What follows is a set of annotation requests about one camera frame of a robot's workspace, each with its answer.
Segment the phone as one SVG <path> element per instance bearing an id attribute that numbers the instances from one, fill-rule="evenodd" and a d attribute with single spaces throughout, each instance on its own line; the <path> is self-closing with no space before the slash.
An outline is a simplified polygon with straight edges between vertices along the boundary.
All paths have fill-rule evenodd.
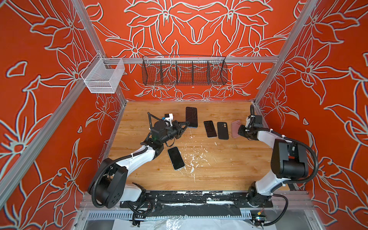
<path id="1" fill-rule="evenodd" d="M 170 157 L 174 170 L 180 170 L 185 167 L 184 160 L 177 147 L 170 148 L 167 152 Z"/>
<path id="2" fill-rule="evenodd" d="M 204 126 L 208 138 L 217 137 L 216 129 L 212 120 L 204 121 Z"/>
<path id="3" fill-rule="evenodd" d="M 189 123 L 189 127 L 197 128 L 198 127 L 198 117 L 197 117 L 197 108 L 195 107 L 186 107 L 186 122 Z"/>

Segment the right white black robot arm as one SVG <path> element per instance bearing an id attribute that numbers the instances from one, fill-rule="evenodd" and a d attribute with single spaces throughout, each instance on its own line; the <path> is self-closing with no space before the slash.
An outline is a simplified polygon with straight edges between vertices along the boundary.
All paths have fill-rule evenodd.
<path id="1" fill-rule="evenodd" d="M 265 143 L 272 149 L 270 171 L 248 189 L 247 203 L 252 207 L 264 205 L 276 190 L 286 184 L 302 184 L 314 179 L 319 168 L 317 154 L 307 144 L 281 135 L 263 126 L 263 118 L 250 106 L 246 125 L 238 134 L 249 140 Z"/>

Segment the dark phone case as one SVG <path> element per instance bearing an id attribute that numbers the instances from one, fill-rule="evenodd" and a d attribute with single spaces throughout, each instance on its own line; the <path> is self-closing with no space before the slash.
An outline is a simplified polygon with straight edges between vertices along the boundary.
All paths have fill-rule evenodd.
<path id="1" fill-rule="evenodd" d="M 220 140 L 229 139 L 228 124 L 226 122 L 217 122 L 217 129 L 218 129 L 218 138 Z"/>

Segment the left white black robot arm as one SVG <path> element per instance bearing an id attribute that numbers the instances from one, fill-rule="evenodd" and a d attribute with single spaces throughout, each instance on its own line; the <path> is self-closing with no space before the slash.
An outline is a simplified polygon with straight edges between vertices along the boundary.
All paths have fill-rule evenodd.
<path id="1" fill-rule="evenodd" d="M 174 120 L 173 114 L 158 118 L 148 113 L 148 119 L 149 133 L 138 150 L 115 160 L 106 158 L 100 164 L 88 187 L 96 208 L 110 209 L 119 202 L 142 201 L 144 188 L 134 183 L 127 184 L 127 178 L 144 164 L 156 159 L 168 146 L 168 141 L 181 138 L 190 124 L 189 121 Z"/>

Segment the pink phone case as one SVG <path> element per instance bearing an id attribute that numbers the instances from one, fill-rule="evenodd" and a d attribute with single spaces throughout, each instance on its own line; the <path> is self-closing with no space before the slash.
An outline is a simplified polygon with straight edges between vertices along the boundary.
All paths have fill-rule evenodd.
<path id="1" fill-rule="evenodd" d="M 231 131 L 232 131 L 232 138 L 238 138 L 239 135 L 239 128 L 241 126 L 241 120 L 236 120 L 231 123 Z"/>

